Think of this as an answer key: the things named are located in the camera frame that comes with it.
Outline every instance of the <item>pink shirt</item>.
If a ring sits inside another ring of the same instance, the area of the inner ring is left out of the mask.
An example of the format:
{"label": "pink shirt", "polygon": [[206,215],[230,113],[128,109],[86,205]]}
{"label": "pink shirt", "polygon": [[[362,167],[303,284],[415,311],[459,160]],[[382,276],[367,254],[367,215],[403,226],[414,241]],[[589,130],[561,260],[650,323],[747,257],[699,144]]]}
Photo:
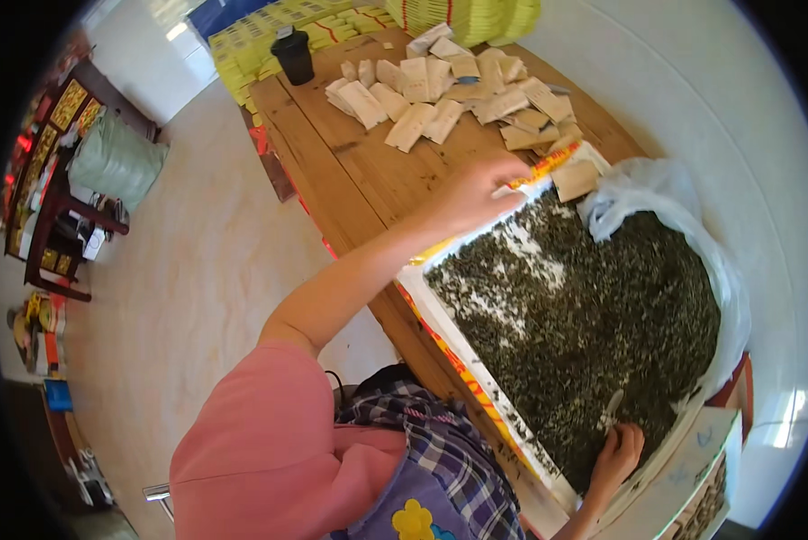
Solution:
{"label": "pink shirt", "polygon": [[331,384],[311,355],[286,341],[251,351],[173,453],[176,537],[314,540],[360,518],[406,438],[333,418]]}

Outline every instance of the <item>white bag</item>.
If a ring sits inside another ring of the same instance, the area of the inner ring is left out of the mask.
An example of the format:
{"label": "white bag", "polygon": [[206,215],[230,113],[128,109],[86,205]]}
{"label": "white bag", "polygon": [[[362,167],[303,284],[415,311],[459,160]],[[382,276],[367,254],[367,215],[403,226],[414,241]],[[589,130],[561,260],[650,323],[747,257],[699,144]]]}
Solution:
{"label": "white bag", "polygon": [[673,160],[636,157],[617,163],[599,178],[598,185],[578,204],[578,214],[593,240],[609,239],[626,216],[652,211],[664,226],[682,232],[704,262],[721,313],[716,355],[699,379],[704,398],[713,397],[731,379],[749,340],[752,319],[743,277],[704,229],[701,204],[686,168]]}

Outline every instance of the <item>plastic bag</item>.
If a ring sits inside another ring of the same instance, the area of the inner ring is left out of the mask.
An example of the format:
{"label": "plastic bag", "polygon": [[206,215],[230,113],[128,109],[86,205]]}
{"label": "plastic bag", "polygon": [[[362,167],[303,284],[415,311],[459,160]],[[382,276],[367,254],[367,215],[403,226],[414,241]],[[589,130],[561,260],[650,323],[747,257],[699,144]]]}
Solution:
{"label": "plastic bag", "polygon": [[704,229],[698,195],[686,168],[677,161],[632,158],[619,162],[599,179],[599,189],[578,204],[581,221],[596,242],[609,239],[626,216],[642,211],[655,212],[663,225],[686,235],[686,243],[701,257],[710,277],[721,321],[716,354],[699,379],[709,399],[731,379],[749,340],[752,318],[743,277]]}
{"label": "plastic bag", "polygon": [[170,147],[153,144],[110,111],[97,117],[68,165],[68,179],[117,197],[133,213],[158,178]]}

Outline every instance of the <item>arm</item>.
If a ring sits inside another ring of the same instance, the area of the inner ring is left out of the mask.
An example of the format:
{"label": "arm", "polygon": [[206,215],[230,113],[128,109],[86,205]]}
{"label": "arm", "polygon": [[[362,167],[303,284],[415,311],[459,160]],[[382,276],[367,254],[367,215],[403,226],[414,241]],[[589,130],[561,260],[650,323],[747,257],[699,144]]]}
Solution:
{"label": "arm", "polygon": [[520,205],[522,193],[497,199],[491,194],[508,181],[529,176],[530,168],[505,152],[457,171],[427,205],[284,298],[266,321],[258,344],[288,340],[316,356],[410,257]]}
{"label": "arm", "polygon": [[638,466],[644,448],[644,432],[634,424],[619,424],[608,432],[605,448],[596,460],[590,490],[581,508],[551,540],[586,540],[608,508],[620,484]]}

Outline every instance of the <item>wooden table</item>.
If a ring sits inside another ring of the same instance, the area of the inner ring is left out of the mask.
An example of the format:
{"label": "wooden table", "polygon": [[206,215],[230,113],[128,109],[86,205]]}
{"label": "wooden table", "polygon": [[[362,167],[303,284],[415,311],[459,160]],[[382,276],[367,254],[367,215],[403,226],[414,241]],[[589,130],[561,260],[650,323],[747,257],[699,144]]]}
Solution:
{"label": "wooden table", "polygon": [[[472,114],[464,113],[442,146],[422,138],[404,154],[383,143],[392,122],[366,132],[358,121],[329,104],[323,91],[341,78],[342,62],[348,59],[358,65],[360,59],[388,59],[397,65],[405,59],[404,47],[410,39],[399,28],[359,36],[314,54],[316,76],[308,84],[293,86],[280,73],[250,88],[282,164],[339,256],[407,216],[458,165],[488,149],[504,148],[497,123],[481,126]],[[392,43],[394,49],[384,49],[384,42]],[[503,50],[523,59],[528,72],[541,81],[572,91],[572,107],[584,138],[609,162],[646,156],[614,118],[558,71],[517,45]],[[420,328],[398,290],[386,287],[368,307],[422,384],[438,396],[462,399],[493,448],[502,449],[494,424]],[[498,454],[511,477],[515,464],[509,461],[509,453]]]}

